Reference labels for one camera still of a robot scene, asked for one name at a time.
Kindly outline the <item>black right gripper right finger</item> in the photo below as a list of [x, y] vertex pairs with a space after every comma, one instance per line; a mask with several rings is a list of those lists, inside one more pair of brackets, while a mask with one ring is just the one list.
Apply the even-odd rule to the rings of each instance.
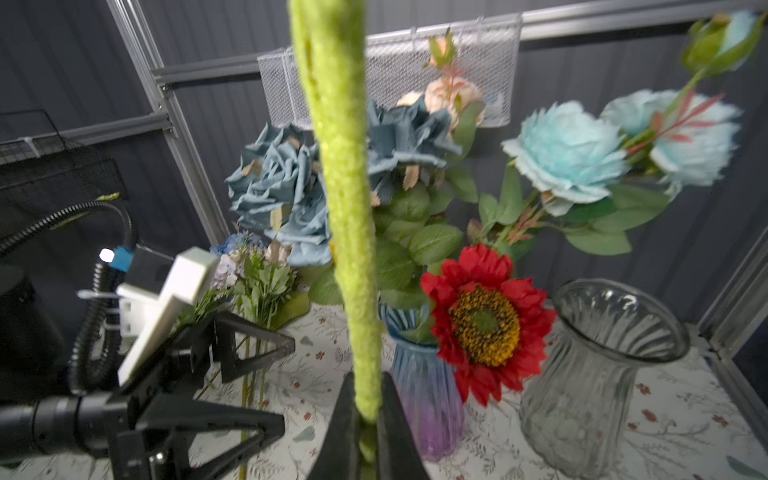
[[377, 478], [429, 480], [416, 447], [395, 382], [382, 373], [382, 406], [377, 418]]

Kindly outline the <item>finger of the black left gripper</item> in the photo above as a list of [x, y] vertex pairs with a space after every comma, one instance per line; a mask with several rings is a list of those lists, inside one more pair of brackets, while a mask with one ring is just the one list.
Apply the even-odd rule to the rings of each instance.
[[212, 316], [212, 356], [222, 383], [266, 370], [296, 350], [293, 337], [268, 330], [230, 312]]

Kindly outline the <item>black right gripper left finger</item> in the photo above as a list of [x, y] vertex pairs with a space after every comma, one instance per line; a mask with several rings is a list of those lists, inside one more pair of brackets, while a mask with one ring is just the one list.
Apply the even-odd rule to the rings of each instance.
[[357, 480], [362, 456], [361, 416], [354, 401], [354, 373], [345, 375], [326, 436], [307, 480]]

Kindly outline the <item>blue purple glass vase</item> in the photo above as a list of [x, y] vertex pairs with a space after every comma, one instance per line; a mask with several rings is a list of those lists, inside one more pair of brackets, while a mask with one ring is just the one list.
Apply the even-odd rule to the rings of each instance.
[[429, 307], [404, 310], [379, 304], [395, 343], [391, 375], [421, 456], [437, 462], [453, 453], [464, 430], [464, 410], [453, 369], [438, 357], [427, 322]]

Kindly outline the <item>pale blue hydrangea stem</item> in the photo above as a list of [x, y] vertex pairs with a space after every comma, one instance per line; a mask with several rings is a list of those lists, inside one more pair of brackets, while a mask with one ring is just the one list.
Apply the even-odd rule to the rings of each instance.
[[[393, 201], [406, 168], [444, 169], [449, 155], [462, 151], [451, 138], [449, 111], [429, 111], [421, 95], [390, 109], [370, 102], [366, 114], [367, 172], [375, 207]], [[239, 224], [287, 247], [289, 265], [331, 261], [320, 148], [307, 143], [304, 131], [293, 125], [265, 126], [255, 142], [244, 146], [239, 167], [225, 183]]]

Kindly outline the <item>red sunflower stem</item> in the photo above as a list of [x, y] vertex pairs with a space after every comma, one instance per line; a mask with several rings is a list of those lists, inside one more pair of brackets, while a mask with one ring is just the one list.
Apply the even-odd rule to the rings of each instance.
[[557, 313], [545, 306], [545, 291], [513, 273], [510, 257], [478, 244], [421, 277], [438, 357], [453, 370], [463, 402], [474, 397], [486, 407], [542, 373]]

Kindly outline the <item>clear ribbed glass vase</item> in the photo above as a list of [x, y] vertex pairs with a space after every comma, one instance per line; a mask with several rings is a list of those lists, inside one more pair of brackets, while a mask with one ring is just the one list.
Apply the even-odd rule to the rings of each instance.
[[598, 479], [613, 467], [638, 370], [684, 358], [690, 335], [659, 300], [611, 280], [569, 281], [552, 301], [560, 334], [522, 395], [521, 431], [549, 466]]

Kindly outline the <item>white small flower stem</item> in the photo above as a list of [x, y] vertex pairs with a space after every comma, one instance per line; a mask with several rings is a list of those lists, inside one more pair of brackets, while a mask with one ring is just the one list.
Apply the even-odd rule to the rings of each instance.
[[289, 11], [296, 62], [326, 181], [335, 277], [353, 352], [355, 404], [372, 424], [383, 400], [366, 146], [365, 4], [292, 1]]

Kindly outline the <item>peach pink rose stem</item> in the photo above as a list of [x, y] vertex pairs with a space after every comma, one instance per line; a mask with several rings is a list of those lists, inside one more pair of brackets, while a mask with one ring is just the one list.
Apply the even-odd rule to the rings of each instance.
[[430, 60], [424, 67], [434, 70], [439, 77], [430, 82], [424, 91], [404, 94], [396, 106], [411, 106], [422, 98], [429, 113], [446, 110], [451, 116], [451, 130], [454, 130], [468, 105], [484, 102], [483, 93], [464, 77], [465, 70], [458, 65], [458, 49], [450, 28], [442, 37], [430, 37], [428, 43]]

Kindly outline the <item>light blue flower stem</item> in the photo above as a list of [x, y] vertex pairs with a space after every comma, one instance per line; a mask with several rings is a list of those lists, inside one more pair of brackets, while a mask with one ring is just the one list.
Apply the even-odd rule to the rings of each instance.
[[765, 13], [718, 14], [694, 23], [679, 90], [643, 89], [616, 98], [599, 115], [576, 101], [534, 111], [502, 143], [502, 192], [483, 195], [469, 243], [519, 259], [544, 229], [595, 256], [631, 251], [631, 230], [659, 216], [689, 187], [719, 181], [737, 151], [741, 110], [699, 84], [739, 69], [767, 23]]

